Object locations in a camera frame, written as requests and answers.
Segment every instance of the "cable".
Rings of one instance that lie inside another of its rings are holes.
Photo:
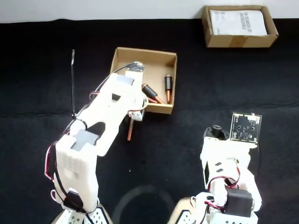
[[[257,153],[258,153],[258,165],[257,165],[257,172],[256,172],[256,182],[258,180],[258,176],[259,176],[259,173],[260,173],[260,169],[261,169],[261,150],[260,150],[260,146],[259,144],[257,143]]]
[[[71,53],[71,104],[72,104],[72,117],[75,118],[75,82],[74,82],[74,61],[75,50]]]
[[[92,95],[98,95],[100,92],[99,91],[92,91],[91,93],[89,93],[89,99],[92,99]]]
[[[202,220],[201,220],[201,222],[199,224],[202,224],[204,222],[205,217],[206,217],[206,213],[207,213],[207,210],[209,209],[209,207],[210,207],[210,205],[206,206],[205,214],[204,214],[204,216],[203,216],[203,218],[202,218]]]
[[[241,173],[240,173],[240,169],[239,169],[239,167],[238,167],[238,164],[236,164],[236,165],[237,165],[237,171],[238,171],[238,175],[239,175],[237,180],[234,180],[234,178],[231,178],[231,177],[228,177],[228,176],[216,176],[216,177],[213,177],[213,178],[210,180],[210,182],[209,182],[209,184],[208,184],[208,186],[207,186],[208,191],[210,191],[210,188],[211,188],[211,182],[212,182],[213,180],[216,180],[216,179],[219,179],[219,178],[230,179],[230,180],[232,180],[232,181],[234,182],[233,184],[228,185],[227,188],[233,188],[234,186],[236,186],[236,185],[238,184],[238,181],[239,181],[239,179],[240,179],[240,175],[241,175]]]
[[[89,217],[89,215],[88,215],[88,214],[85,214],[85,215],[86,215],[88,221],[89,221],[91,224],[94,224],[93,220]]]
[[[144,100],[145,100],[145,103],[144,103],[143,107],[140,108],[140,109],[129,110],[128,112],[142,111],[142,110],[144,110],[149,105],[149,99],[148,99],[148,97],[143,92],[141,92],[141,93],[143,94],[143,97],[144,97]]]

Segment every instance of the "brown cardboard box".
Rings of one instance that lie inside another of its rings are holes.
[[[214,35],[209,10],[261,10],[268,35]],[[278,38],[278,32],[266,6],[204,6],[202,24],[208,48],[269,48]]]
[[[166,74],[172,75],[173,85],[171,104],[150,103],[146,108],[146,111],[148,112],[171,114],[174,106],[177,54],[155,50],[118,47],[115,50],[110,72],[134,61],[143,63],[145,71],[143,73],[142,82],[148,84],[165,103],[166,93],[164,77]]]

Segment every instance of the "wire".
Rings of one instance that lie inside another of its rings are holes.
[[[92,99],[92,95],[98,95],[100,92],[99,91],[92,91],[91,93],[89,93],[89,99]]]
[[[213,207],[215,209],[222,209],[221,206],[215,205],[213,202],[211,201],[205,201],[205,204],[209,205],[210,207]]]
[[[203,218],[202,218],[202,220],[201,220],[201,222],[200,222],[199,224],[202,224],[202,223],[204,222],[205,217],[206,217],[206,213],[207,213],[209,207],[210,207],[210,205],[207,205],[207,206],[206,206],[205,214],[204,214],[204,216],[203,216]]]
[[[238,184],[238,181],[239,181],[239,179],[240,179],[240,174],[241,174],[241,173],[240,173],[240,169],[239,169],[239,167],[238,167],[238,164],[236,164],[236,165],[237,165],[237,171],[238,171],[238,179],[237,179],[237,180],[234,180],[233,178],[228,177],[228,176],[216,176],[216,177],[213,177],[213,178],[210,180],[207,189],[210,191],[210,188],[211,188],[211,182],[212,182],[213,180],[216,180],[216,179],[219,179],[219,178],[230,179],[230,180],[232,180],[232,181],[234,182],[233,184],[228,185],[227,188],[233,188],[234,186],[236,186],[236,185]]]
[[[75,81],[74,81],[74,61],[75,50],[71,53],[71,104],[72,104],[72,117],[75,118]]]
[[[132,109],[132,110],[129,110],[128,112],[142,111],[149,105],[148,97],[143,92],[141,92],[141,93],[143,94],[143,98],[144,98],[144,101],[145,101],[145,103],[143,104],[143,107],[140,108],[140,109]]]
[[[46,159],[45,159],[45,176],[48,177],[50,180],[53,181],[52,177],[48,174],[48,169],[49,169],[49,164],[48,164],[48,161],[49,161],[49,155],[50,155],[50,151],[53,147],[53,145],[55,145],[57,143],[57,141],[54,141],[49,147],[48,147],[48,150],[46,152]]]
[[[256,172],[256,182],[258,180],[258,176],[259,176],[259,173],[260,173],[260,169],[261,169],[261,149],[260,149],[260,146],[259,144],[257,144],[257,153],[258,153],[258,165],[257,165],[257,172]]]
[[[88,215],[88,214],[85,214],[85,215],[86,215],[88,221],[89,221],[91,224],[94,224],[93,220],[89,217],[89,215]]]

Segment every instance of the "black cloth surface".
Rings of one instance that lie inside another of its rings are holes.
[[[203,132],[229,129],[234,111],[263,115],[259,223],[298,223],[299,20],[275,24],[270,49],[207,49],[200,20],[1,24],[1,222],[50,223],[60,212],[43,171],[48,146],[71,120],[71,49],[78,111],[122,46],[176,52],[178,70],[172,115],[147,113],[131,142],[124,122],[98,158],[99,197],[115,224],[164,224],[180,198],[204,190]]]

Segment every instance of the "robotic arm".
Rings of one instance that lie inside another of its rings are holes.
[[[45,174],[55,186],[51,197],[67,209],[66,223],[72,222],[72,217],[77,223],[97,223],[100,216],[95,217],[95,212],[107,220],[97,208],[97,156],[107,153],[124,117],[142,121],[148,105],[141,89],[143,64],[131,63],[126,68],[125,75],[113,73],[100,84],[93,92],[96,97],[47,151]]]
[[[200,159],[207,192],[181,199],[190,203],[177,206],[169,224],[257,224],[254,212],[262,199],[248,165],[249,150],[258,147],[261,118],[234,113],[230,133],[220,126],[206,129]]]

